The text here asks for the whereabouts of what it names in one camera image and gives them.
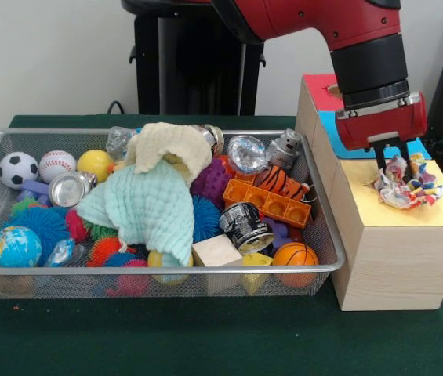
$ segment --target metal basket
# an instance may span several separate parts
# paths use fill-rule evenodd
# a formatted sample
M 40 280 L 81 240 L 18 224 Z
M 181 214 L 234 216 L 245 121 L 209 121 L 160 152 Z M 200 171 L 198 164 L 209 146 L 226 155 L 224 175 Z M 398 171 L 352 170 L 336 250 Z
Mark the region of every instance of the metal basket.
M 0 160 L 13 151 L 23 151 L 39 160 L 50 150 L 66 150 L 78 158 L 87 150 L 104 149 L 107 134 L 107 130 L 95 129 L 6 129 L 0 131 Z M 268 144 L 282 132 L 229 131 L 224 133 L 225 145 L 231 137 L 242 134 Z M 83 259 L 74 267 L 0 268 L 0 298 L 314 295 L 328 275 L 344 264 L 345 253 L 310 146 L 303 137 L 291 176 L 313 185 L 307 197 L 317 199 L 312 203 L 312 220 L 303 230 L 303 239 L 315 250 L 319 266 L 86 268 Z M 0 225 L 9 215 L 17 194 L 0 182 Z M 310 283 L 303 288 L 282 283 L 292 275 L 306 275 Z M 257 291 L 251 291 L 251 284 L 261 285 Z M 124 290 L 117 289 L 117 285 L 123 285 Z

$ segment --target white wall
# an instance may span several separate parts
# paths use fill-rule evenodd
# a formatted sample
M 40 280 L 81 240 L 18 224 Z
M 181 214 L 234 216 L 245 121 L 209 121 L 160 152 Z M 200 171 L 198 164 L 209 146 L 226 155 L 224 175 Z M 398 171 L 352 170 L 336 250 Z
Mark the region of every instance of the white wall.
M 443 64 L 443 1 L 403 1 L 412 90 L 428 103 Z M 14 114 L 97 114 L 113 99 L 136 112 L 133 16 L 120 1 L 0 0 L 0 128 Z M 317 31 L 266 44 L 258 114 L 295 114 L 300 75 L 332 71 Z

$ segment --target yellow ball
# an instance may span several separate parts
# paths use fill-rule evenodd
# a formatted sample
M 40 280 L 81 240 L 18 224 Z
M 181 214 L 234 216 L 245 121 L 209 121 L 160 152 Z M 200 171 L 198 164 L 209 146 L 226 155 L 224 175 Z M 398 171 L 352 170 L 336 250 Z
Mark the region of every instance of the yellow ball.
M 89 150 L 86 151 L 77 163 L 78 172 L 90 172 L 97 176 L 97 182 L 105 182 L 109 172 L 108 167 L 113 164 L 113 159 L 104 150 Z
M 148 255 L 148 266 L 150 268 L 161 268 L 162 267 L 162 253 L 157 251 L 150 251 Z M 193 256 L 190 255 L 188 259 L 189 267 L 193 266 Z M 187 274 L 169 274 L 169 275 L 154 275 L 152 276 L 154 280 L 160 284 L 166 284 L 167 286 L 177 286 L 182 284 L 189 277 Z

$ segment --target green tablecloth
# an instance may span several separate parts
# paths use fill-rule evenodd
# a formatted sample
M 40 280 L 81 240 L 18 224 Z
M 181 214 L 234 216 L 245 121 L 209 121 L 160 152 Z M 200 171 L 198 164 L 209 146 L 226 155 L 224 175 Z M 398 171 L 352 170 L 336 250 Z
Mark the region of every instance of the green tablecloth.
M 294 117 L 15 117 L 13 127 L 293 127 Z M 443 375 L 443 306 L 342 313 L 314 297 L 0 301 L 0 375 Z

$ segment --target red robot arm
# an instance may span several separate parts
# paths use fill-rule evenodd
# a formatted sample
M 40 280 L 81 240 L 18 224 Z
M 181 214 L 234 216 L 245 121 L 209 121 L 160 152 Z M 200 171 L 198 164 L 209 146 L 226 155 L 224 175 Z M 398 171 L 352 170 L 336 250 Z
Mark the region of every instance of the red robot arm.
M 407 81 L 400 0 L 212 0 L 227 26 L 246 43 L 313 27 L 331 51 L 344 110 L 336 126 L 348 150 L 399 146 L 427 130 L 425 101 Z

